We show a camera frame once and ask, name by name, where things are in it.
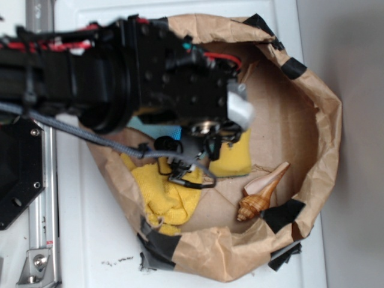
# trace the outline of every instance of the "yellow sponge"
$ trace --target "yellow sponge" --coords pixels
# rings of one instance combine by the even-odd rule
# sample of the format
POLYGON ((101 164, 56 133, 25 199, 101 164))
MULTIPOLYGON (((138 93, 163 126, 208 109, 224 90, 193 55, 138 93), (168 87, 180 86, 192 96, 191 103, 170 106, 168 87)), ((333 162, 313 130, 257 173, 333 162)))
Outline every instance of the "yellow sponge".
POLYGON ((210 163, 210 171, 217 177, 244 176, 249 174, 252 166, 250 135, 251 130, 247 130, 232 147, 223 144, 220 149, 220 159, 210 163))

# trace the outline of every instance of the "robotic arm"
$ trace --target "robotic arm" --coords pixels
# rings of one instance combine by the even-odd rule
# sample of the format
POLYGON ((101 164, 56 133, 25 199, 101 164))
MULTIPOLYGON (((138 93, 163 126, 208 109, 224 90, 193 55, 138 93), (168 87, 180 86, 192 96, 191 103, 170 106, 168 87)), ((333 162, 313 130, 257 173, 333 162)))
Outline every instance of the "robotic arm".
MULTIPOLYGON (((163 22, 137 16, 65 33, 18 28, 17 38, 0 39, 0 102, 25 114, 76 115, 97 134, 124 128, 132 116, 180 125, 214 142, 208 154, 215 160, 221 143, 237 142, 253 120, 236 80, 240 67, 234 56, 206 51, 163 22)), ((10 119, 0 113, 0 122, 10 119)))

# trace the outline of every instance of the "gray wall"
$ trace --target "gray wall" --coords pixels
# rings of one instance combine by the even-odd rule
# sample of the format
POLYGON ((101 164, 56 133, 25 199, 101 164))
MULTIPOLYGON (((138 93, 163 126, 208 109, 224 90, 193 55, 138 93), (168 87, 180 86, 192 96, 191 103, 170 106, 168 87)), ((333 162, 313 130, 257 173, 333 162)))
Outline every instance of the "gray wall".
POLYGON ((384 287, 384 1, 297 0, 304 62, 343 102, 322 211, 328 286, 384 287))

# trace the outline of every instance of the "spiral shell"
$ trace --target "spiral shell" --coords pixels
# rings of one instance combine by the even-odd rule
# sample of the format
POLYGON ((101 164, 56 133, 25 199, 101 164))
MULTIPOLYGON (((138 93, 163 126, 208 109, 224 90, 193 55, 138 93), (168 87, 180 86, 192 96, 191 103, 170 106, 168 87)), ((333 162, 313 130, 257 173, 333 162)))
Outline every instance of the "spiral shell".
POLYGON ((257 194, 248 195, 243 198, 239 204, 238 220, 245 221, 246 219, 252 219, 253 217, 260 215, 261 211, 268 209, 271 201, 269 198, 257 194))
POLYGON ((244 188, 246 195, 240 200, 240 209, 238 211, 238 221, 245 221, 260 215, 260 212, 268 209, 271 204, 271 196, 280 179, 283 177, 290 164, 284 162, 272 173, 252 180, 244 188))

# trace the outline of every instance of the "black metal bracket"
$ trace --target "black metal bracket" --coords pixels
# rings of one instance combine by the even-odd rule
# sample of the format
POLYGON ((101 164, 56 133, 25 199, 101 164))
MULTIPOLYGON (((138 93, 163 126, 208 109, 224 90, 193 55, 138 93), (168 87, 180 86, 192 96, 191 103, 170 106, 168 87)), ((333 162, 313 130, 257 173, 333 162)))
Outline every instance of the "black metal bracket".
POLYGON ((23 118, 0 125, 0 230, 7 229, 44 188, 43 133, 23 118))

